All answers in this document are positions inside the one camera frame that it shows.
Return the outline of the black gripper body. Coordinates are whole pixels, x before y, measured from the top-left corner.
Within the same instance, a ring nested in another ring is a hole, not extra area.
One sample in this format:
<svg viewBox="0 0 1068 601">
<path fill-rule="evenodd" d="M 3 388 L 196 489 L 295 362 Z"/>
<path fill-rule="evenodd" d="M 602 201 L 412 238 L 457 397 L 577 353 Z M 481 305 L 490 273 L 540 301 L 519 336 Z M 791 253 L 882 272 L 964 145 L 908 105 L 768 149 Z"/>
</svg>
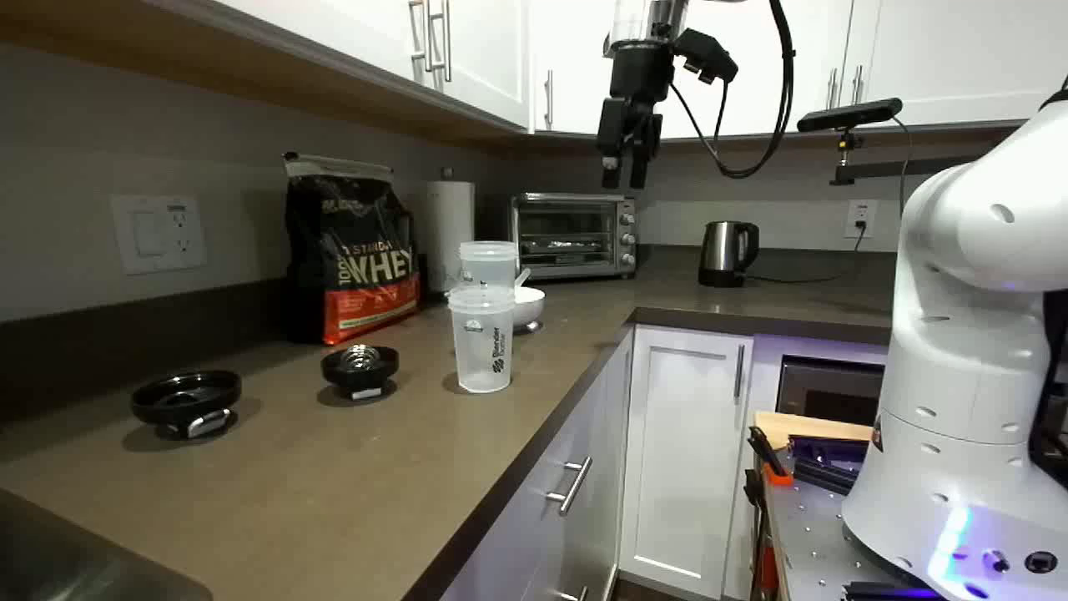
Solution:
<svg viewBox="0 0 1068 601">
<path fill-rule="evenodd" d="M 662 113 L 674 78 L 674 36 L 689 0 L 616 0 L 603 45 L 611 87 L 602 105 L 597 151 L 616 161 L 636 145 L 658 149 Z"/>
</svg>

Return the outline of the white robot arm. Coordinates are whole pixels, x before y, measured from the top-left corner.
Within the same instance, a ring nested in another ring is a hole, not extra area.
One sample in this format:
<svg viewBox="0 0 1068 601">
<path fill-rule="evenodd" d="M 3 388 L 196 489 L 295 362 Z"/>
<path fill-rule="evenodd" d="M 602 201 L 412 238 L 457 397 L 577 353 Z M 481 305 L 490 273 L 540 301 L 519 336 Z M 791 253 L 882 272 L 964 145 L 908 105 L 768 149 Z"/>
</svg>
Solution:
<svg viewBox="0 0 1068 601">
<path fill-rule="evenodd" d="M 1068 601 L 1068 491 L 1029 455 L 1065 232 L 1065 94 L 901 215 L 879 417 L 841 521 L 946 601 Z"/>
</svg>

